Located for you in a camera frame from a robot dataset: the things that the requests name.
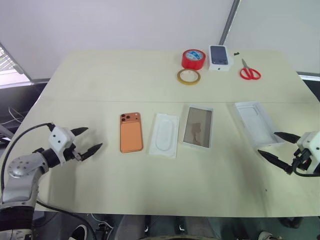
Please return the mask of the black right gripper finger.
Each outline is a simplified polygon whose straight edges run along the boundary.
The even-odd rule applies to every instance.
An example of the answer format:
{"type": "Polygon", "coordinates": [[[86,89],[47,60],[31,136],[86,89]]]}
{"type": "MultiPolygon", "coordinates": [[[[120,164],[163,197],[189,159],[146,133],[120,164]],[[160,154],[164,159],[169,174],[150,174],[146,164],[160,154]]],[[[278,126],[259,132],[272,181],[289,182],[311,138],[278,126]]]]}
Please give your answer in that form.
{"type": "Polygon", "coordinates": [[[274,132],[274,134],[276,136],[280,137],[281,139],[283,139],[289,143],[292,143],[292,144],[297,143],[298,140],[301,138],[298,135],[295,135],[293,133],[287,133],[287,132],[274,132]]]}
{"type": "Polygon", "coordinates": [[[275,165],[276,167],[284,170],[286,173],[292,173],[292,166],[288,165],[286,162],[279,160],[279,158],[269,152],[258,149],[259,154],[264,157],[269,163],[275,165]]]}

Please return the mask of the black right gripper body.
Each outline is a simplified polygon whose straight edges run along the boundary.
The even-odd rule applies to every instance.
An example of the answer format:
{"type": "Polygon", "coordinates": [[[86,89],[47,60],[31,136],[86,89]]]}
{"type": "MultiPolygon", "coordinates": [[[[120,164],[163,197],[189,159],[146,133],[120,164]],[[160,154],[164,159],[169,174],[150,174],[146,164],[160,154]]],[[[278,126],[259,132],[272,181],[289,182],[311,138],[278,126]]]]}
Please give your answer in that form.
{"type": "Polygon", "coordinates": [[[312,162],[310,159],[311,152],[307,148],[304,148],[303,150],[297,149],[293,155],[293,172],[295,174],[301,174],[298,170],[307,171],[312,162]]]}

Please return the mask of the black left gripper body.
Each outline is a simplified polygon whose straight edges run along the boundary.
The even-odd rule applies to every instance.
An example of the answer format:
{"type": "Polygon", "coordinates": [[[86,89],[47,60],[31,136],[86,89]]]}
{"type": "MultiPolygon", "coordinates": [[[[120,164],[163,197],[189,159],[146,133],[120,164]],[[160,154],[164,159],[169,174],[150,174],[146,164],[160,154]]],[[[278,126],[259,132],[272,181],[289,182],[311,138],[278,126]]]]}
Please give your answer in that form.
{"type": "Polygon", "coordinates": [[[66,162],[69,160],[77,160],[81,162],[83,160],[80,153],[76,151],[76,145],[74,143],[63,151],[63,157],[66,162]]]}

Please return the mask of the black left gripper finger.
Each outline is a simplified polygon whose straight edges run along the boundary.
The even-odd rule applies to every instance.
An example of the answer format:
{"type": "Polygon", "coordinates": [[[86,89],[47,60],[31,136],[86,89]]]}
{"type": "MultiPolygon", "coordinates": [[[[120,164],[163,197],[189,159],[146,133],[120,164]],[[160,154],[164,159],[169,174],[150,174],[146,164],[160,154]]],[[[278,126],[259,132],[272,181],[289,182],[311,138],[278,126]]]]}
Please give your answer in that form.
{"type": "Polygon", "coordinates": [[[71,129],[70,131],[76,137],[76,136],[81,135],[82,133],[84,133],[88,129],[89,129],[88,127],[78,127],[78,128],[71,129]]]}
{"type": "Polygon", "coordinates": [[[90,147],[85,153],[80,154],[80,161],[84,161],[93,156],[101,148],[102,145],[103,143],[96,144],[90,147]]]}

